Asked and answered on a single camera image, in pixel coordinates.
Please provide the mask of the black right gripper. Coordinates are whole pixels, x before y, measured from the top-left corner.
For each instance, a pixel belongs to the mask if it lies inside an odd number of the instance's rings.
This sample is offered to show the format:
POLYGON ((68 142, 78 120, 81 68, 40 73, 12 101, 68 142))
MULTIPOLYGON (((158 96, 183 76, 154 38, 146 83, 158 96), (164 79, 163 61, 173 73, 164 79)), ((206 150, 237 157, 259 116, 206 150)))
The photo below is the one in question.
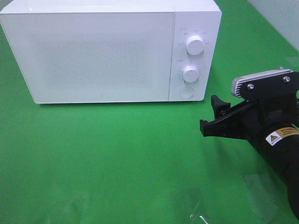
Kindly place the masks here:
POLYGON ((299 153, 299 99, 231 103, 211 96, 214 120, 200 120, 203 136, 246 137, 259 154, 299 153))

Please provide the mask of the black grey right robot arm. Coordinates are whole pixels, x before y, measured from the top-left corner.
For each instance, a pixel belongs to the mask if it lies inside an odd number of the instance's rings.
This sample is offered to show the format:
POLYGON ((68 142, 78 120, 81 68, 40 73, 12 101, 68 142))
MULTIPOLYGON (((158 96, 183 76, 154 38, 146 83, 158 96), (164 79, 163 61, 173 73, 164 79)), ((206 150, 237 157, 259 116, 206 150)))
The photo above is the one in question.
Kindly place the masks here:
POLYGON ((200 121, 203 136, 246 140, 287 187, 290 208, 299 216, 299 100, 287 94, 244 100, 235 106, 211 96, 213 121, 200 121))

